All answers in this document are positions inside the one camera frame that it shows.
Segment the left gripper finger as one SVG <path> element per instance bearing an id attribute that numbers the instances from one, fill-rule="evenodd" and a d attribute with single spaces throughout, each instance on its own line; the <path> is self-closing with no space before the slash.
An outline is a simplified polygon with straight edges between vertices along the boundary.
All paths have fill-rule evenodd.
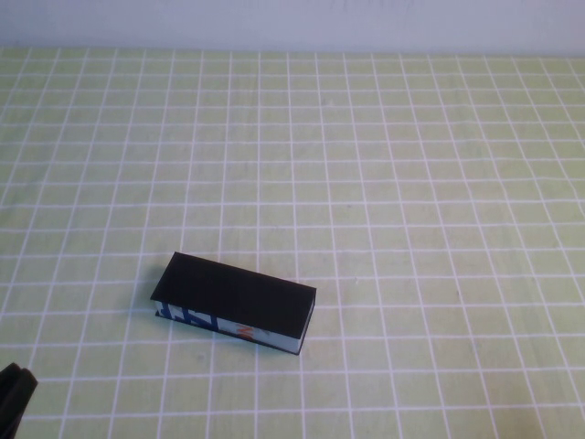
<path id="1" fill-rule="evenodd" d="M 1 439 L 11 439 L 16 436 L 27 405 L 37 387 L 37 379 L 25 368 L 16 387 L 6 399 L 1 398 Z"/>
<path id="2" fill-rule="evenodd" d="M 0 372 L 0 395 L 6 399 L 10 392 L 16 387 L 23 373 L 23 369 L 15 363 L 6 366 Z"/>

